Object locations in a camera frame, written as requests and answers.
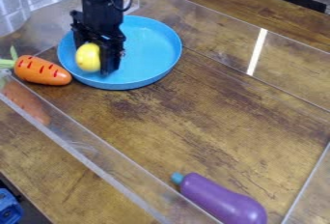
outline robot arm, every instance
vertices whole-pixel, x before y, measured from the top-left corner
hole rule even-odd
[[[109,75],[121,66],[126,35],[121,30],[125,19],[125,0],[82,0],[83,12],[73,11],[73,31],[77,47],[94,42],[101,48],[101,74]]]

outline wooden table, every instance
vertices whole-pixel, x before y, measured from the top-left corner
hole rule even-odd
[[[325,14],[278,0],[192,1],[330,51]],[[55,49],[43,57],[57,60]],[[280,223],[327,146],[325,110],[188,48],[173,73],[134,91],[77,81],[29,86],[165,182],[174,171],[200,172],[253,196]],[[3,102],[0,108],[0,170],[54,223],[157,223]]]

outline yellow lemon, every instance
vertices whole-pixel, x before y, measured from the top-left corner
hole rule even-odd
[[[79,47],[77,52],[77,64],[83,71],[99,71],[99,46],[95,43],[89,42]]]

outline blue object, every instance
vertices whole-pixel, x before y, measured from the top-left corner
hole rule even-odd
[[[70,32],[58,46],[58,58],[73,76],[85,84],[107,90],[144,87],[161,80],[172,71],[182,54],[182,41],[173,29],[158,20],[127,15],[122,30],[126,41],[126,57],[121,68],[109,76],[79,69],[77,48]]]
[[[23,209],[13,193],[0,188],[0,224],[17,224],[23,216]]]
[[[185,180],[185,176],[180,173],[174,173],[172,175],[172,181],[177,184],[177,185],[181,185],[181,183],[184,182]]]

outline toy carrot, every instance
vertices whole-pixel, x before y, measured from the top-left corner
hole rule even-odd
[[[17,81],[2,80],[0,93],[22,108],[45,126],[51,123],[42,101],[21,86]]]
[[[29,82],[46,85],[66,85],[71,82],[70,72],[55,63],[34,56],[18,56],[11,48],[14,60],[0,60],[0,69],[15,69],[17,76]]]

